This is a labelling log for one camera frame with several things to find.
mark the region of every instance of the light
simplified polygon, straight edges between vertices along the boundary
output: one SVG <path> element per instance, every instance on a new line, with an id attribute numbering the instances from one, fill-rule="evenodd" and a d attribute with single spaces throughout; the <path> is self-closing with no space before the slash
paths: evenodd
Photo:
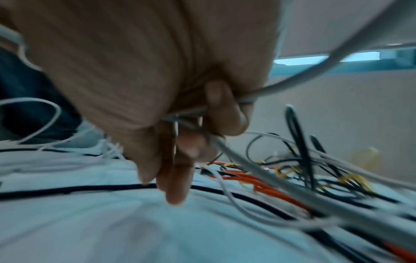
<path id="1" fill-rule="evenodd" d="M 281 64 L 286 66 L 298 66 L 298 65 L 314 65 L 324 61 L 328 56 L 312 56 L 302 58 L 280 58 L 275 59 L 275 64 Z M 354 61 L 372 61 L 380 60 L 380 52 L 361 52 L 354 53 L 341 60 L 341 62 L 354 62 Z"/>

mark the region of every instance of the ceiling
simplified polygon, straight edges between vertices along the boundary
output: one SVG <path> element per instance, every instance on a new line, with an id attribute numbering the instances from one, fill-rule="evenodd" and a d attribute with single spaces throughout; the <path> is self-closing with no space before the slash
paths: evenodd
<path id="1" fill-rule="evenodd" d="M 326 53 L 341 44 L 392 0 L 292 0 L 281 57 Z M 374 46 L 416 42 L 416 14 Z"/>

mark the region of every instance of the hand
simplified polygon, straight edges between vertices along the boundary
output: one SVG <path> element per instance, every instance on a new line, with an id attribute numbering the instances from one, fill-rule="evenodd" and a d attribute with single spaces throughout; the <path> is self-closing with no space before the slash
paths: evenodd
<path id="1" fill-rule="evenodd" d="M 13 12 L 56 87 L 178 204 L 194 161 L 215 151 L 180 127 L 173 158 L 172 125 L 160 120 L 208 101 L 204 129 L 244 132 L 253 105 L 234 95 L 267 80 L 282 10 L 278 0 L 20 0 Z"/>

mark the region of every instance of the person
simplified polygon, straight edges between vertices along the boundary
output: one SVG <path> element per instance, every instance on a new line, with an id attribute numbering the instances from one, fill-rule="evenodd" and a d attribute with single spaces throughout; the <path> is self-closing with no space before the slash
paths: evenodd
<path id="1" fill-rule="evenodd" d="M 169 112 L 208 104 L 202 128 L 242 134 L 281 38 L 283 0 L 8 0 L 35 64 L 89 121 L 125 149 L 170 204 L 182 203 L 195 162 L 216 151 Z"/>

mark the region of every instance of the beige wall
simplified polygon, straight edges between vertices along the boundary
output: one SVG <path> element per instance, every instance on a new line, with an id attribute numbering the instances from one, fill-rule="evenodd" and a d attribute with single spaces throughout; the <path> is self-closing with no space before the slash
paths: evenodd
<path id="1" fill-rule="evenodd" d="M 289 136 L 283 111 L 285 104 L 292 104 L 305 133 L 316 135 L 328 153 L 344 157 L 354 149 L 373 146 L 383 154 L 380 174 L 416 182 L 415 86 L 416 71 L 325 75 L 259 99 L 250 130 Z M 244 154 L 250 138 L 243 135 L 229 142 Z M 263 159 L 284 149 L 280 142 L 263 139 L 251 156 Z"/>

